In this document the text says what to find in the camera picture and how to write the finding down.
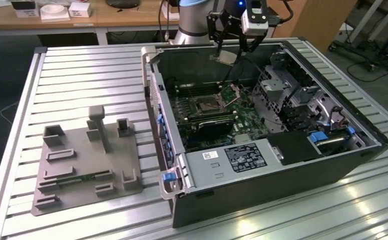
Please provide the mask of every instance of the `aluminum extrusion table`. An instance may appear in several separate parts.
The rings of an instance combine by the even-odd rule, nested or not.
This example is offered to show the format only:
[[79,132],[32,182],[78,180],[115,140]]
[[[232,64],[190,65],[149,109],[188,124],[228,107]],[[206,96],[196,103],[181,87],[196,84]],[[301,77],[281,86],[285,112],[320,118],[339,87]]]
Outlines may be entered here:
[[[308,42],[289,42],[388,137],[388,112]],[[0,239],[388,239],[388,151],[332,185],[172,228],[141,79],[145,45],[56,47],[34,55],[0,165]],[[106,108],[105,122],[129,118],[135,124],[146,188],[32,216],[43,127],[85,127],[89,106],[98,104]]]

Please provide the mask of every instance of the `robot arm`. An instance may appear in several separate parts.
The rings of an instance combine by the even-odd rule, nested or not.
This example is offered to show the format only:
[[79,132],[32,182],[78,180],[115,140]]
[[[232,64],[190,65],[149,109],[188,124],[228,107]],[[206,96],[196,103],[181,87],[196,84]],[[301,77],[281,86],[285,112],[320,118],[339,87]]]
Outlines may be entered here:
[[[267,0],[226,0],[221,12],[210,12],[208,15],[209,38],[217,44],[217,55],[220,54],[224,38],[228,34],[239,37],[240,52],[253,52],[263,42],[269,28],[291,20],[293,11],[288,1],[283,0],[291,12],[287,19],[280,19],[269,14]],[[224,30],[217,31],[216,22],[221,21]],[[248,36],[256,36],[252,43],[248,43]]]
[[[240,39],[240,51],[253,52],[263,42],[269,28],[287,22],[293,11],[281,0],[291,12],[287,19],[268,13],[267,0],[226,0],[221,12],[216,12],[218,0],[181,0],[180,31],[173,44],[202,44],[213,40],[217,44],[217,55],[221,52],[224,39],[228,35]],[[248,36],[256,36],[248,43]]]

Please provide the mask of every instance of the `white box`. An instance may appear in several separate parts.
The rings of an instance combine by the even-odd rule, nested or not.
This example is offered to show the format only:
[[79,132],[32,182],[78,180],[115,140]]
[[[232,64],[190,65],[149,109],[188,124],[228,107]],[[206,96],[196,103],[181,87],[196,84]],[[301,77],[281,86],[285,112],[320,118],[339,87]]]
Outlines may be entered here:
[[73,2],[69,8],[71,17],[89,18],[91,15],[91,6],[86,2]]
[[346,40],[347,40],[350,34],[352,33],[352,31],[354,31],[354,27],[350,26],[347,23],[344,23],[342,25],[340,31],[336,34],[336,37],[335,37],[334,40],[338,40],[340,42],[346,42]]
[[62,9],[59,9],[59,12],[50,13],[46,9],[51,5],[46,5],[40,8],[40,21],[43,23],[70,21],[71,18],[69,16],[67,8],[61,6]]
[[34,1],[12,1],[11,4],[18,18],[39,17],[39,7]]

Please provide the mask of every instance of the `wooden table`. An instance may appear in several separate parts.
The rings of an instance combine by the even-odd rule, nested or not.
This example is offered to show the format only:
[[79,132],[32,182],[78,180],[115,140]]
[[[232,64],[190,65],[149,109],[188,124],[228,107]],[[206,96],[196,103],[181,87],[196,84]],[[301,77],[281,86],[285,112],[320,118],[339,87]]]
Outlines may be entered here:
[[[141,0],[137,8],[110,7],[105,0],[90,0],[90,18],[73,17],[70,21],[42,23],[39,17],[18,18],[12,6],[0,7],[0,36],[97,33],[99,45],[107,45],[107,32],[156,31],[158,27],[160,0]],[[166,18],[161,16],[162,25]],[[170,21],[170,29],[178,28],[178,21]]]

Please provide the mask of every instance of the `power supply label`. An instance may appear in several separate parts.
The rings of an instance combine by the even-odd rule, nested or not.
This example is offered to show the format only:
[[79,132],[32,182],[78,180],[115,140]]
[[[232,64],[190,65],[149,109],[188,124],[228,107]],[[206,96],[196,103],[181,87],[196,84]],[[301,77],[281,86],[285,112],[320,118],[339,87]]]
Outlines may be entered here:
[[225,153],[233,170],[237,173],[267,166],[256,143],[226,148]]

